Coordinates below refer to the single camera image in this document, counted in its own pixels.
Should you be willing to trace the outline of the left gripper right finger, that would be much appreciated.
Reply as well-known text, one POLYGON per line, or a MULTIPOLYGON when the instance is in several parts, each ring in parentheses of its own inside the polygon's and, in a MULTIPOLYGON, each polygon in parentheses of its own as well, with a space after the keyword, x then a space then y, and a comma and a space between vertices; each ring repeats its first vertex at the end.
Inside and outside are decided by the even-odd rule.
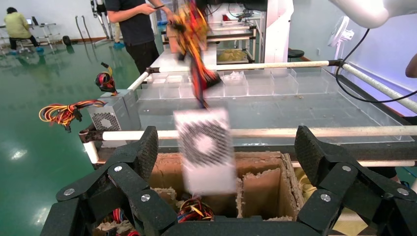
POLYGON ((341 146, 319 141, 306 126, 297 129, 297 159, 316 187, 297 221, 327 234, 344 208, 378 234, 417 232, 417 195, 410 188, 360 165, 341 146))

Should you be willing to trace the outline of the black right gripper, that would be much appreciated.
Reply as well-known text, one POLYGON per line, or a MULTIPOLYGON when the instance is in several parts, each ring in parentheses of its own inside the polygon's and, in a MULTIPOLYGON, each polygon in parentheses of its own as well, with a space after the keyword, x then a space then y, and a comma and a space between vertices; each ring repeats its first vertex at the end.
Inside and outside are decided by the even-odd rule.
POLYGON ((248 10, 267 11, 267 0, 209 0, 208 4, 217 5, 221 3, 241 4, 248 10))

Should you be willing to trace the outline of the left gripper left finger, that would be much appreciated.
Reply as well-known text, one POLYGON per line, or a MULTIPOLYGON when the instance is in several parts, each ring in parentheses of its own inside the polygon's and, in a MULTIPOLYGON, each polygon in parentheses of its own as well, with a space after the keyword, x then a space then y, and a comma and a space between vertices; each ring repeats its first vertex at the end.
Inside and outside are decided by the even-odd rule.
POLYGON ((177 223, 172 207, 150 188, 158 155, 154 126, 133 143, 116 148, 104 165, 56 195, 56 235, 90 236, 120 208, 142 236, 160 236, 177 223))

